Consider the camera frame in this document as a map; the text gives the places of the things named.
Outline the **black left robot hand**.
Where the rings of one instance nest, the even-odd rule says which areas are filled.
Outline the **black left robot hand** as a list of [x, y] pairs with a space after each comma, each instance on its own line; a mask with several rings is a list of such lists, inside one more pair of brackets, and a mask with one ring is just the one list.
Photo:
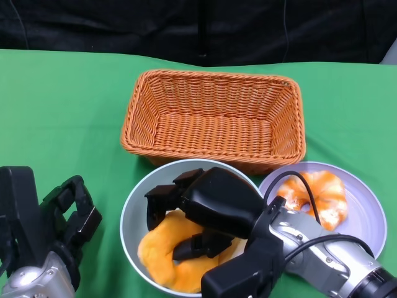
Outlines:
[[80, 175], [47, 194], [40, 212], [49, 248], [64, 247], [77, 260], [82, 258], [84, 244], [91, 240], [102, 220]]

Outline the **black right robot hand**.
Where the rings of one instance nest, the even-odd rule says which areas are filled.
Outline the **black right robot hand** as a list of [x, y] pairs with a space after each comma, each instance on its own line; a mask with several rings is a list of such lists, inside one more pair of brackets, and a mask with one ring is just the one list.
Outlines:
[[219, 167], [184, 172], [172, 184], [158, 185], [145, 197], [148, 230], [157, 228], [166, 213], [176, 209], [203, 227], [202, 232], [177, 242], [172, 249], [176, 261], [214, 258], [230, 247], [234, 238], [247, 240], [265, 205], [246, 180]]

